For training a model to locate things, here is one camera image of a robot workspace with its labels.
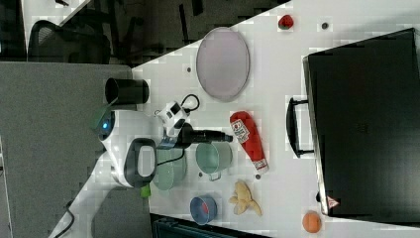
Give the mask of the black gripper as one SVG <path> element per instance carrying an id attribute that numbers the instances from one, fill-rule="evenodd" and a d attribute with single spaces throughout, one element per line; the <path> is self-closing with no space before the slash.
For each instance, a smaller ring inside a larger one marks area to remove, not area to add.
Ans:
<path id="1" fill-rule="evenodd" d="M 190 124 L 185 123 L 178 134 L 177 147 L 186 149 L 192 144 L 210 143 L 211 141 L 212 138 L 209 130 L 194 130 Z M 231 143 L 233 141 L 233 137 L 231 135 L 221 133 L 216 137 L 215 141 Z"/>

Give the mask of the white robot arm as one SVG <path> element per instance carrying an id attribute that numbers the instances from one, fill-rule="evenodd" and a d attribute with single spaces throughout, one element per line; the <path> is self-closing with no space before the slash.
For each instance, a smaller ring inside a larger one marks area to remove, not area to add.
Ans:
<path id="1" fill-rule="evenodd" d="M 157 151 L 186 149 L 193 144 L 231 142 L 221 131 L 195 130 L 188 114 L 165 109 L 154 116 L 141 111 L 111 110 L 100 120 L 99 139 L 105 152 L 49 238 L 93 238 L 93 219 L 116 187 L 141 188 L 154 178 Z"/>

